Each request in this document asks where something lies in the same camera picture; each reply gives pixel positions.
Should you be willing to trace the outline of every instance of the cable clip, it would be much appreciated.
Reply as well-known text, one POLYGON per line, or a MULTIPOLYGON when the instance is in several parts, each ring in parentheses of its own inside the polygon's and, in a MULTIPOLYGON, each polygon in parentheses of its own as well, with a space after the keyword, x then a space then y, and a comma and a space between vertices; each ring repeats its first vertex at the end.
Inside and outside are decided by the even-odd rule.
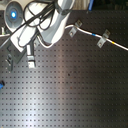
POLYGON ((109 38, 109 36, 110 36, 110 32, 108 30, 106 30, 105 33, 103 34, 102 38, 97 43, 97 45, 98 45, 99 48, 102 48, 103 47, 104 43, 109 38))
POLYGON ((11 54, 8 54, 7 59, 5 61, 8 64, 6 69, 8 69, 9 73, 11 73, 13 70, 13 60, 11 54))
POLYGON ((73 37, 76 32, 77 32, 77 28, 80 28, 82 26, 82 22, 80 20, 78 20, 75 25, 73 26, 73 28, 71 29, 71 31, 69 32, 69 35, 71 37, 73 37))

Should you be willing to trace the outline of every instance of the screw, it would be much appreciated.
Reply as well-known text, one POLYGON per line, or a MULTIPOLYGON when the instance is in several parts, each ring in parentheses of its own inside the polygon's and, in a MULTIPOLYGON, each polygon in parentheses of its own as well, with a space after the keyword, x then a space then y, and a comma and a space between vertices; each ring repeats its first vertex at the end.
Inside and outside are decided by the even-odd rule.
POLYGON ((73 32, 70 33, 70 36, 72 36, 72 35, 73 35, 73 32))
POLYGON ((99 43, 99 47, 101 47, 102 46, 102 43, 99 43))

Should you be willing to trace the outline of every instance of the silver bracket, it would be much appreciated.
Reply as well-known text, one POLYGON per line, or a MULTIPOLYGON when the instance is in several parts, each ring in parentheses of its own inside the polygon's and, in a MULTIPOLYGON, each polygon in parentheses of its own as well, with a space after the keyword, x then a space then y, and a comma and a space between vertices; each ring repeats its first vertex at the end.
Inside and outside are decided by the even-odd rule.
POLYGON ((73 37, 76 32, 77 32, 77 28, 80 28, 82 26, 82 22, 80 20, 78 20, 75 25, 73 26, 73 28, 71 29, 71 31, 69 32, 69 35, 71 37, 73 37))
POLYGON ((29 68, 35 68, 35 57, 34 57, 34 44, 30 43, 27 45, 27 58, 29 68))
POLYGON ((11 54, 8 54, 7 59, 5 61, 8 64, 8 66, 7 66, 8 71, 9 71, 9 73, 11 73, 13 70, 13 60, 12 60, 11 54))
POLYGON ((103 34, 102 38, 97 43, 97 45, 98 45, 99 48, 102 48, 103 47, 104 43, 109 38, 109 36, 110 36, 110 32, 108 30, 106 30, 105 33, 103 34))

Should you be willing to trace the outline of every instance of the blue component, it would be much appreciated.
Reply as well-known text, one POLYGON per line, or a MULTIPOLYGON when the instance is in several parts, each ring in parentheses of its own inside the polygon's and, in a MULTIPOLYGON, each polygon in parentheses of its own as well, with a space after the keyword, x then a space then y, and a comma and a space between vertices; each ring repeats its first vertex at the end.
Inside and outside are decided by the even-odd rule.
POLYGON ((92 33, 92 36, 96 36, 96 34, 92 33))
POLYGON ((90 4, 89 4, 89 11, 92 11, 92 6, 93 6, 94 0, 90 0, 90 4))
POLYGON ((4 86, 3 84, 0 84, 0 89, 3 88, 3 86, 4 86))
POLYGON ((11 17, 12 17, 13 19, 16 19, 16 17, 17 17, 17 13, 14 12, 14 11, 12 11, 12 12, 11 12, 11 17))

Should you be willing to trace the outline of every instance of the metal plate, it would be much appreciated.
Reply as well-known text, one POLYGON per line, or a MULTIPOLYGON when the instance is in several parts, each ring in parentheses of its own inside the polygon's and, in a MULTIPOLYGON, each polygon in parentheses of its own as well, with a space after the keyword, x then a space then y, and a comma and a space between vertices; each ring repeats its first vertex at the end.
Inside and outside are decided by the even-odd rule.
MULTIPOLYGON (((73 11, 68 24, 77 19, 93 33, 108 29, 110 39, 128 47, 128 12, 73 11)), ((0 126, 128 127, 128 52, 109 43, 99 49, 99 39, 80 32, 70 38, 69 31, 51 49, 36 49, 36 69, 28 69, 25 55, 9 74, 0 51, 0 126)))

